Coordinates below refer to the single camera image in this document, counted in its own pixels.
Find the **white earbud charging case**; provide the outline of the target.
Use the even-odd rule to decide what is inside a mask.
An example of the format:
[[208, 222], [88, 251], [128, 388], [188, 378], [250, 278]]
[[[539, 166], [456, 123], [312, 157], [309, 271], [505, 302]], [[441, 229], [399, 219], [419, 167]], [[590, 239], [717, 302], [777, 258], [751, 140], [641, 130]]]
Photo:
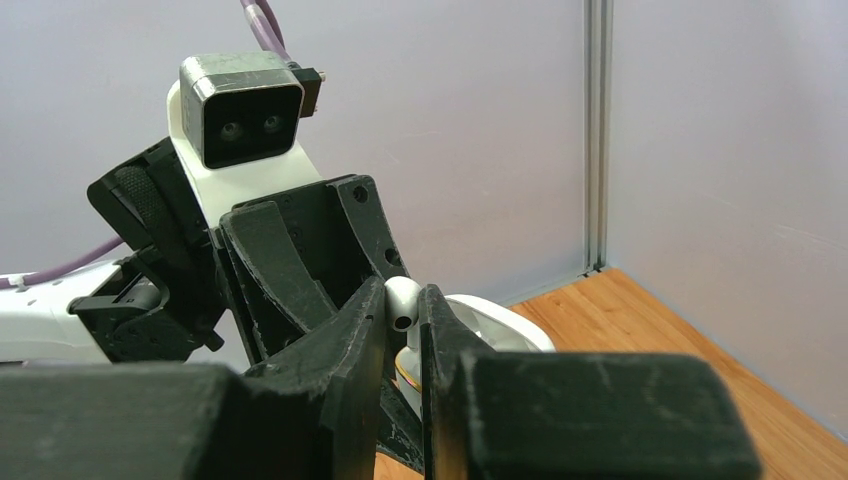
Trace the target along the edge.
[[[496, 352], [552, 353], [551, 338], [535, 323], [512, 310], [481, 297], [451, 294], [445, 297], [450, 312], [461, 324], [457, 351], [489, 349]], [[399, 390], [419, 419], [423, 418], [422, 350], [420, 326], [416, 319], [399, 317], [396, 324], [406, 336], [406, 344], [396, 354], [395, 373]]]

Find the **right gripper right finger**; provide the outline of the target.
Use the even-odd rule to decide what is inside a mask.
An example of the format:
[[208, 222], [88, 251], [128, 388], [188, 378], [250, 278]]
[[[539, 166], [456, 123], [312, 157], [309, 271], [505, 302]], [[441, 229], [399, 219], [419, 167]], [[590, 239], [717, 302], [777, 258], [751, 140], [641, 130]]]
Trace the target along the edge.
[[758, 479], [732, 396], [672, 353], [457, 351], [435, 285], [418, 300], [428, 479]]

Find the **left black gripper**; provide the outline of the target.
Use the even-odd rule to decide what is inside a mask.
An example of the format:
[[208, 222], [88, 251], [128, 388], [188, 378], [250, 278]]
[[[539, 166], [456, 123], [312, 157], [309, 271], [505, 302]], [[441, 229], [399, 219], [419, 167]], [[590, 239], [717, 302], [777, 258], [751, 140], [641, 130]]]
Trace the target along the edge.
[[[368, 175], [247, 201], [213, 233], [221, 289], [251, 364], [331, 319], [369, 278], [408, 273]], [[377, 451], [424, 473], [421, 421], [387, 377]]]

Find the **white earbud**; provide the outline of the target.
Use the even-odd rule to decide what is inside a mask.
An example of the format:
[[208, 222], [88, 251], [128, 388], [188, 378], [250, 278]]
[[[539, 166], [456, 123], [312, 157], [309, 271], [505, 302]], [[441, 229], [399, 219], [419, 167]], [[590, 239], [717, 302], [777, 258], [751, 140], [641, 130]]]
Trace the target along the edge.
[[394, 276], [384, 283], [388, 317], [392, 328], [406, 334], [407, 347], [420, 350], [420, 316], [418, 300], [423, 287], [405, 276]]

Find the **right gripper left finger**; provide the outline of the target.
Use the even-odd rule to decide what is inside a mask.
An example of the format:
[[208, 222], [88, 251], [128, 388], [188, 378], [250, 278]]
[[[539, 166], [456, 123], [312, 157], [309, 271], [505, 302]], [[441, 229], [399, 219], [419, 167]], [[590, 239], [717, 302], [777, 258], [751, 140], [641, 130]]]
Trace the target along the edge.
[[369, 479], [384, 287], [237, 374], [223, 365], [5, 368], [5, 479]]

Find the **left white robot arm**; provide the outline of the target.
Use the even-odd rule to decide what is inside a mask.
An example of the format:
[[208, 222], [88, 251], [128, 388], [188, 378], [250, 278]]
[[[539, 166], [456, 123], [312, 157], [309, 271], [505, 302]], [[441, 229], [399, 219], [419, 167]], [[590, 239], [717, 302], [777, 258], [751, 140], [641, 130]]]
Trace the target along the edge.
[[165, 139], [88, 197], [130, 256], [1, 284], [5, 479], [369, 479], [424, 468], [365, 175], [248, 179], [219, 226]]

